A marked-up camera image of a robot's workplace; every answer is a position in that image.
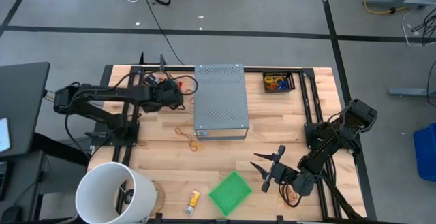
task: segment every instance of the gray floor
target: gray floor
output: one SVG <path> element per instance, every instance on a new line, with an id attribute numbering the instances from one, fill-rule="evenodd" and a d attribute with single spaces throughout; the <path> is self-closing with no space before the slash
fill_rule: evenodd
<path id="1" fill-rule="evenodd" d="M 0 20 L 15 0 L 1 0 Z M 406 12 L 375 16 L 362 0 L 330 0 L 338 35 L 401 37 L 400 21 Z M 164 29 L 271 31 L 329 34 L 322 0 L 172 0 L 170 7 L 153 5 Z M 414 12 L 407 21 L 420 24 L 426 12 Z M 90 27 L 156 29 L 144 0 L 24 0 L 10 25 L 33 27 Z M 333 67 L 339 76 L 330 40 L 280 37 L 168 36 L 186 64 L 243 63 L 244 65 Z M 436 108 L 424 99 L 391 98 L 389 87 L 425 87 L 436 50 L 406 48 L 402 43 L 339 42 L 353 98 L 379 111 L 374 128 L 363 135 L 370 186 L 377 217 L 400 223 L 434 223 L 436 183 L 418 178 L 412 134 L 434 121 Z M 109 33 L 42 33 L 5 31 L 0 37 L 0 65 L 48 61 L 48 89 L 73 81 L 97 84 L 104 65 L 177 60 L 161 35 Z M 66 139 L 63 119 L 43 102 L 37 131 L 56 140 Z M 77 137 L 93 123 L 76 116 L 69 122 Z M 51 186 L 64 194 L 44 198 L 41 217 L 68 217 L 75 213 L 74 189 L 84 169 L 50 159 Z"/>

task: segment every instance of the green plastic basket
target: green plastic basket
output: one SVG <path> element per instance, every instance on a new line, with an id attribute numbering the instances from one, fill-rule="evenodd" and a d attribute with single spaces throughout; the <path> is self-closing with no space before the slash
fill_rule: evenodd
<path id="1" fill-rule="evenodd" d="M 250 194 L 250 186 L 238 172 L 233 171 L 209 193 L 209 197 L 224 216 L 228 216 Z"/>

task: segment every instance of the white plastic cylinder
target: white plastic cylinder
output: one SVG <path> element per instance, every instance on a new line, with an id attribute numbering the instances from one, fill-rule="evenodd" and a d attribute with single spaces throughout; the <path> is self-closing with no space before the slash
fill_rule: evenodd
<path id="1" fill-rule="evenodd" d="M 125 211 L 118 214 L 115 196 L 123 182 L 132 180 L 134 195 Z M 137 223 L 147 219 L 155 206 L 156 188 L 143 176 L 121 163 L 103 163 L 80 181 L 76 192 L 76 209 L 90 224 Z"/>

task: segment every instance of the blue container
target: blue container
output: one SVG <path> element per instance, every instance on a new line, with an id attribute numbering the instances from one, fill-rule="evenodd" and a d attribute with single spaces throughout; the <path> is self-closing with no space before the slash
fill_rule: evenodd
<path id="1" fill-rule="evenodd" d="M 416 163 L 422 179 L 436 182 L 436 123 L 414 133 Z"/>

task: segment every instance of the wooden table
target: wooden table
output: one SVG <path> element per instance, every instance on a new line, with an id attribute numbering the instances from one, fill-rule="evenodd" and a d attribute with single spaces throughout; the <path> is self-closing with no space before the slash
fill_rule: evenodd
<path id="1" fill-rule="evenodd" d="M 109 86 L 115 85 L 130 72 L 129 65 L 115 65 Z M 339 97 L 331 68 L 314 68 L 315 80 L 324 120 L 341 110 Z M 176 77 L 193 72 L 171 72 Z M 190 150 L 187 138 L 177 135 L 175 128 L 185 128 L 193 133 L 193 104 L 191 96 L 185 97 L 186 110 L 172 111 L 163 108 L 160 112 L 143 114 L 140 120 L 138 144 L 131 154 L 130 168 L 147 175 L 165 190 L 166 200 L 161 213 L 165 219 L 222 219 L 224 216 L 209 199 L 208 194 L 230 172 L 236 170 L 248 182 L 253 193 L 227 219 L 276 220 L 282 215 L 285 220 L 322 220 L 316 186 L 312 194 L 304 197 L 297 208 L 288 207 L 281 199 L 278 186 L 271 183 L 269 191 L 261 191 L 262 177 L 250 161 L 269 169 L 271 161 L 256 157 L 253 153 L 276 153 L 280 145 L 286 146 L 281 162 L 296 168 L 300 158 L 307 154 L 303 125 L 305 111 L 298 77 L 294 76 L 296 90 L 289 93 L 265 93 L 261 73 L 246 73 L 247 100 L 250 129 L 245 140 L 200 142 L 197 152 Z M 192 89 L 189 79 L 183 82 L 182 92 Z M 309 81 L 308 95 L 312 101 Z M 105 102 L 104 109 L 121 113 L 119 102 Z M 316 121 L 312 105 L 313 120 Z M 113 146 L 105 146 L 93 156 L 89 169 L 112 161 Z M 337 168 L 337 186 L 355 211 L 366 216 L 360 185 L 353 157 L 346 150 L 334 155 Z M 329 215 L 333 216 L 329 191 L 326 189 Z M 192 217 L 184 213 L 192 190 L 201 192 Z"/>

